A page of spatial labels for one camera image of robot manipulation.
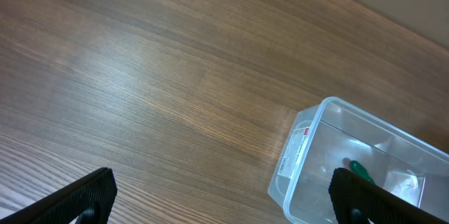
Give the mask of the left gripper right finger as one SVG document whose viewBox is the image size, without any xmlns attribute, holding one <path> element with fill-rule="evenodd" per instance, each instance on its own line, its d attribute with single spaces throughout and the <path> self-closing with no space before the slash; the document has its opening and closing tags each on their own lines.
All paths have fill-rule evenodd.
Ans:
<svg viewBox="0 0 449 224">
<path fill-rule="evenodd" d="M 328 193 L 339 224 L 445 224 L 345 168 L 333 171 Z"/>
</svg>

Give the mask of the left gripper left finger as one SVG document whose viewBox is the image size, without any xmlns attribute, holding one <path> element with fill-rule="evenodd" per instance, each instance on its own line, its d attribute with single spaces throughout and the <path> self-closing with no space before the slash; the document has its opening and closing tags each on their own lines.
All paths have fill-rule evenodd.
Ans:
<svg viewBox="0 0 449 224">
<path fill-rule="evenodd" d="M 3 224 L 106 224 L 117 196 L 113 171 L 102 167 L 1 219 Z"/>
</svg>

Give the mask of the green handled screwdriver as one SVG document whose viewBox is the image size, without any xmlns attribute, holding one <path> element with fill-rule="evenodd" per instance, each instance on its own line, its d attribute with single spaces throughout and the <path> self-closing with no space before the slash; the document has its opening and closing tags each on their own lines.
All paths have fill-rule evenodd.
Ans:
<svg viewBox="0 0 449 224">
<path fill-rule="evenodd" d="M 358 161 L 351 160 L 349 162 L 349 168 L 360 178 L 372 183 L 373 185 L 375 184 L 375 181 L 371 178 L 370 174 L 368 173 L 368 170 Z"/>
</svg>

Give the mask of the clear plastic container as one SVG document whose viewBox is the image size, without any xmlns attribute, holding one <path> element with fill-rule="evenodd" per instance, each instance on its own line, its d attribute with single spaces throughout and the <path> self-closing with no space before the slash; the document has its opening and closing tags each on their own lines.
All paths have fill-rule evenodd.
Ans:
<svg viewBox="0 0 449 224">
<path fill-rule="evenodd" d="M 297 113 L 269 196 L 292 223 L 336 223 L 333 171 L 355 164 L 377 186 L 448 220 L 448 154 L 337 97 Z"/>
</svg>

